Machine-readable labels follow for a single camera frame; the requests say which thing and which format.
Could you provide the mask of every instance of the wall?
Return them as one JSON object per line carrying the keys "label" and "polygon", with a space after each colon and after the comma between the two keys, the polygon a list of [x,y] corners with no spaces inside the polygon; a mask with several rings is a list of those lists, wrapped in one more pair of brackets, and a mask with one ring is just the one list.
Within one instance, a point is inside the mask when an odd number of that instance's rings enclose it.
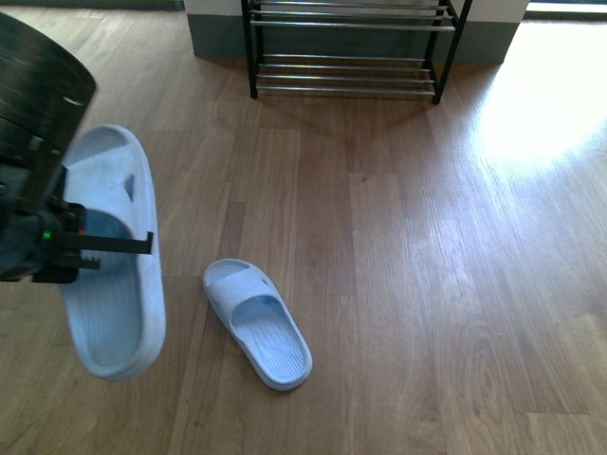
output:
{"label": "wall", "polygon": [[[391,0],[390,3],[409,3],[411,0]],[[464,0],[451,0],[455,8],[461,10]],[[462,41],[457,52],[459,61],[500,63],[504,60],[512,38],[521,23],[529,0],[474,0]],[[198,56],[242,56],[244,52],[243,26],[239,0],[186,0],[186,12],[190,24],[194,54]],[[337,47],[355,48],[363,54],[381,53],[385,56],[398,56],[395,51],[402,48],[402,35],[387,32],[385,35],[360,31],[340,32],[341,43],[336,43],[336,31],[319,30],[316,36],[301,39],[301,30],[267,28],[266,47],[272,50],[272,44],[294,46],[289,50],[316,52],[315,47],[323,46],[323,53],[338,48],[327,48],[328,44]],[[296,49],[302,42],[306,48]],[[438,57],[445,54],[448,43],[439,43]]]}

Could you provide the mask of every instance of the white wall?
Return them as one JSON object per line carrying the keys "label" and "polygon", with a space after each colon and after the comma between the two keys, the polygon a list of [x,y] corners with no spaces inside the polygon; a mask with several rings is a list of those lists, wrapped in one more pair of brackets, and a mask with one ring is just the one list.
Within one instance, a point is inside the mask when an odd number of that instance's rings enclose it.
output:
{"label": "white wall", "polygon": [[[456,9],[461,10],[464,0],[451,0]],[[412,3],[400,0],[398,3]],[[509,22],[519,24],[529,0],[474,0],[470,10],[470,21],[476,22]],[[209,14],[218,16],[239,16],[239,0],[185,0],[188,14]]]}

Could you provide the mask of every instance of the gray baseboard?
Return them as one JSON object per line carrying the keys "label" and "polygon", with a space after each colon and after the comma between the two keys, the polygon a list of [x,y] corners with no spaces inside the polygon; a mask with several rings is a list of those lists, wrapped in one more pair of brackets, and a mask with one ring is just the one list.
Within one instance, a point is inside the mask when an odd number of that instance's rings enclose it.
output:
{"label": "gray baseboard", "polygon": [[0,5],[72,9],[184,10],[182,0],[0,0]]}
{"label": "gray baseboard", "polygon": [[[193,52],[201,57],[245,56],[240,16],[188,14]],[[455,60],[501,63],[518,24],[468,22]],[[264,31],[266,52],[356,55],[378,57],[423,57],[427,36],[391,30],[343,30],[331,28],[278,28]],[[444,60],[451,38],[438,41],[435,59]]]}

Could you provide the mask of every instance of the slide sandal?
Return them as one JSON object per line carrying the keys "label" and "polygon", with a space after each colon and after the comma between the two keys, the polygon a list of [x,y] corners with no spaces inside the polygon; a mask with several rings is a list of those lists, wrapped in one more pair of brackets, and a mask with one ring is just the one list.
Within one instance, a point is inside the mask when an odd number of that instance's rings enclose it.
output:
{"label": "slide sandal", "polygon": [[288,391],[305,381],[312,371],[312,354],[264,272],[225,259],[207,268],[203,285],[215,313],[266,385]]}
{"label": "slide sandal", "polygon": [[60,286],[84,367],[102,379],[129,379],[156,360],[166,327],[148,160],[130,131],[103,125],[72,143],[64,165],[64,199],[86,207],[87,235],[145,240],[154,233],[152,254],[83,251],[101,259],[101,269],[83,269]]}

